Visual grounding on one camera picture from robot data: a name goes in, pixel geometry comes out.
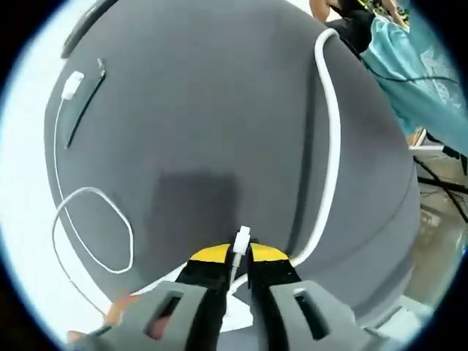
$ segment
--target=gray fabric surface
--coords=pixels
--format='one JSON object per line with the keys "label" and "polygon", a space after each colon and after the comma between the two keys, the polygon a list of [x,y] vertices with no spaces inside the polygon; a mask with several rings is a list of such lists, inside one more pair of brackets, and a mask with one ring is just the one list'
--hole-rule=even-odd
{"label": "gray fabric surface", "polygon": [[[64,194],[99,187],[132,223],[135,266],[112,275],[90,259],[62,217],[109,298],[230,240],[241,225],[286,249],[296,220],[294,253],[301,250],[317,216],[328,153],[328,114],[313,60],[324,28],[282,0],[119,0],[90,28],[51,94],[45,153],[58,204],[52,147],[61,89],[71,72],[94,76],[97,58],[104,59],[107,77],[72,147],[58,146],[58,172]],[[325,59],[341,111],[341,165],[322,240],[298,272],[366,318],[404,288],[389,278],[404,281],[411,269],[402,262],[418,228],[418,187],[404,136],[372,76],[337,38],[327,43]],[[58,140],[73,118],[61,117]],[[304,146],[310,171],[300,221]],[[127,230],[109,206],[84,195],[69,211],[92,252],[125,267]]]}

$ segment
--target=finger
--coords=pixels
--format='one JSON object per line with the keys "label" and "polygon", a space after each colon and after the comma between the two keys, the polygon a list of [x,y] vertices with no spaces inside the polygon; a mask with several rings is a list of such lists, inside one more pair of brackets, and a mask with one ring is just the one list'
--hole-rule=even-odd
{"label": "finger", "polygon": [[104,324],[117,325],[121,319],[122,313],[127,309],[128,305],[138,301],[139,298],[138,295],[135,295],[117,299],[110,306],[109,312],[104,316]]}
{"label": "finger", "polygon": [[160,340],[167,324],[169,323],[170,316],[161,317],[149,328],[147,335],[155,340]]}
{"label": "finger", "polygon": [[81,333],[79,331],[67,331],[67,342],[74,342],[78,339],[81,339],[85,336],[86,334]]}

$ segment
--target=black cable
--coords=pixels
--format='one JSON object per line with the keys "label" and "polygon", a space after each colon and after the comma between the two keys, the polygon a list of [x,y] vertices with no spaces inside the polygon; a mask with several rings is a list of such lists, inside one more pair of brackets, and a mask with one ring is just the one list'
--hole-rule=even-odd
{"label": "black cable", "polygon": [[450,190],[451,192],[459,192],[461,194],[468,195],[468,188],[460,184],[455,184],[455,183],[451,183],[449,181],[443,181],[443,180],[435,181],[434,179],[429,179],[429,178],[424,178],[424,177],[418,177],[418,181],[422,184],[427,184],[427,185],[432,185],[432,186],[440,186],[440,184],[442,184],[443,186],[445,186],[445,188],[447,188],[447,190]]}
{"label": "black cable", "polygon": [[392,77],[384,77],[383,75],[380,75],[379,73],[375,72],[367,62],[365,62],[362,58],[361,58],[361,62],[363,63],[364,66],[366,66],[366,68],[372,72],[373,75],[375,75],[376,77],[379,77],[381,79],[385,79],[385,80],[389,80],[389,81],[392,81],[392,82],[397,82],[397,83],[409,83],[409,82],[416,82],[416,81],[419,81],[419,80],[444,80],[444,81],[447,81],[447,82],[451,82],[453,84],[456,84],[458,85],[458,82],[456,80],[453,80],[452,78],[449,78],[449,77],[444,77],[442,75],[426,75],[426,76],[422,76],[422,77],[415,77],[415,78],[392,78]]}
{"label": "black cable", "polygon": [[358,58],[359,61],[361,61],[363,63],[363,65],[369,70],[372,72],[373,75],[375,75],[376,77],[379,77],[381,79],[385,79],[385,80],[389,80],[389,81],[392,81],[392,82],[397,82],[397,83],[409,83],[409,82],[416,82],[418,80],[445,80],[447,82],[451,82],[453,84],[456,84],[458,85],[458,82],[452,78],[449,78],[449,77],[445,77],[445,76],[442,76],[442,75],[425,75],[425,76],[422,76],[422,77],[414,77],[414,78],[393,78],[393,77],[384,77],[383,75],[380,75],[379,73],[375,72],[370,66],[369,64],[361,57],[361,55],[359,54],[359,52],[351,45],[351,43],[343,38],[342,36],[340,36],[340,39],[342,40],[342,42],[348,47],[348,49],[351,50],[351,52],[354,54],[354,56],[356,56]]}
{"label": "black cable", "polygon": [[432,171],[431,168],[426,166],[424,163],[422,163],[417,157],[413,157],[415,162],[420,165],[427,173],[429,173],[432,178],[438,183],[437,186],[442,188],[445,193],[447,193],[448,197],[452,200],[454,206],[456,207],[457,211],[460,213],[461,218],[463,218],[464,222],[468,224],[468,216],[464,213],[463,209],[461,208],[460,204],[456,200],[456,198],[453,196],[452,192],[447,189],[447,187],[444,185],[444,183],[440,180],[439,176]]}

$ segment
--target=yellow tape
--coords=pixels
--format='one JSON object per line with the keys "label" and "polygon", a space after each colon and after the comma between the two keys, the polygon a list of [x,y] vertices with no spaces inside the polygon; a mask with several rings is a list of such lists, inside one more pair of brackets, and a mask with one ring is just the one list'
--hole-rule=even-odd
{"label": "yellow tape", "polygon": [[254,262],[288,260],[285,253],[274,247],[260,244],[251,244],[251,246]]}
{"label": "yellow tape", "polygon": [[190,257],[190,260],[224,263],[228,249],[229,244],[207,247]]}

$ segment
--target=blue clothing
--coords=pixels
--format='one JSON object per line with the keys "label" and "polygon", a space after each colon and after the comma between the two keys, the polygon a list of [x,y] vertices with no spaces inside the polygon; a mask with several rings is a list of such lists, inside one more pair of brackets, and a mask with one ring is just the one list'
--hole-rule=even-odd
{"label": "blue clothing", "polygon": [[372,40],[361,58],[387,94],[406,135],[417,127],[468,155],[468,110],[459,83],[447,80],[395,82],[443,76],[459,82],[449,56],[427,22],[409,7],[409,29],[381,16],[371,25]]}

